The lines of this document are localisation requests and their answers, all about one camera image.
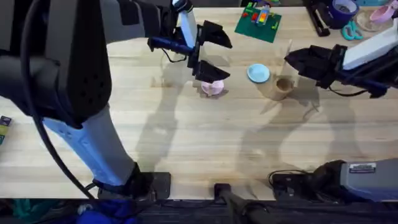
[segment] black cable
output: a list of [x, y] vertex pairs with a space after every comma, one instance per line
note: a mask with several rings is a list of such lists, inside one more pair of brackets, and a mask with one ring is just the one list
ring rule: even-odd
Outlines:
[[358, 91], [358, 92], [356, 92], [356, 93], [345, 94], [345, 93], [339, 93], [339, 92], [337, 92], [336, 90], [333, 90], [330, 86], [329, 86], [329, 90], [332, 91], [333, 93], [336, 93], [337, 95], [343, 96], [343, 97], [359, 96], [359, 95], [361, 95], [361, 94], [367, 92], [367, 90], [361, 90], [361, 91]]
[[163, 50], [164, 54], [166, 54], [167, 58], [169, 59], [169, 62], [171, 62], [171, 63], [183, 62], [187, 59], [187, 56], [185, 56], [183, 59], [174, 61], [170, 58], [169, 54], [166, 52], [165, 49], [162, 49], [162, 50]]
[[57, 163], [62, 172], [72, 181], [76, 187], [85, 194], [89, 199], [95, 199], [92, 194], [87, 191], [84, 186], [79, 182], [79, 180], [69, 171], [68, 167], [63, 163], [62, 159], [55, 150], [51, 140], [44, 128], [42, 118], [37, 112], [36, 105], [34, 104], [33, 90], [31, 86], [31, 75], [30, 75], [30, 35], [32, 32], [32, 25], [34, 22], [35, 14], [39, 8], [41, 0], [33, 0], [26, 14], [24, 28], [22, 31], [21, 38], [21, 73], [22, 73], [22, 84], [24, 86], [24, 94], [28, 109], [33, 117], [34, 123], [36, 125], [37, 131], [45, 144], [48, 152]]
[[88, 185], [85, 187], [85, 189], [86, 189], [86, 190], [91, 190], [91, 189], [93, 189], [94, 187], [96, 187], [96, 185], [95, 185], [94, 183], [90, 183], [90, 184], [88, 184]]

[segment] wooden tabletop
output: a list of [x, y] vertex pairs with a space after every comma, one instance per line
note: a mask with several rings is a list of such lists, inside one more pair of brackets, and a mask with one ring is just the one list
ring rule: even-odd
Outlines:
[[[244, 198], [273, 199], [266, 180], [273, 170], [314, 170], [333, 159], [398, 156], [396, 90], [377, 100], [367, 94], [342, 98], [288, 68], [283, 75], [296, 78], [296, 88], [288, 99], [275, 102], [264, 97], [262, 85], [247, 79], [253, 63], [280, 73], [290, 39], [292, 50], [359, 43], [344, 40], [338, 30], [319, 38], [303, 7], [273, 11], [282, 14], [282, 22], [270, 44], [234, 33], [242, 9], [195, 9], [198, 23], [206, 19], [223, 25], [233, 44], [233, 49], [205, 44], [201, 51], [231, 74], [219, 97], [205, 96], [186, 62], [168, 63], [161, 50], [150, 52], [146, 39], [108, 46], [115, 127], [141, 170], [172, 174], [172, 198], [211, 199], [213, 184], [227, 182]], [[365, 39], [372, 35], [364, 32]], [[44, 148], [32, 119], [5, 99], [0, 99], [0, 114], [14, 119], [0, 146], [0, 197], [83, 198]], [[78, 179], [91, 182], [91, 172], [75, 153], [50, 136]]]

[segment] scissors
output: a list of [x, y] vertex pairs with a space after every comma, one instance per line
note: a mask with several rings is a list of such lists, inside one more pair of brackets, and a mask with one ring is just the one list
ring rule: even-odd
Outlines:
[[355, 21], [350, 20], [347, 25], [341, 30], [344, 39], [346, 40], [361, 40], [363, 39], [361, 31], [356, 27]]

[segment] blue tape roll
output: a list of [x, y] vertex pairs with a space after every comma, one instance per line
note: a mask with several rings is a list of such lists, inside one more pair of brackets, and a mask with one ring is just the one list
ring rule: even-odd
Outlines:
[[333, 0], [330, 14], [338, 24], [347, 24], [359, 11], [359, 5], [352, 0]]

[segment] blue plate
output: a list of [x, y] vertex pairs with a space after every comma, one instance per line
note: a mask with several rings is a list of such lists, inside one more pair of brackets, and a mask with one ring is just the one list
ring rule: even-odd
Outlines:
[[255, 63], [248, 68], [248, 77], [254, 83], [264, 83], [269, 79], [269, 69], [260, 63]]

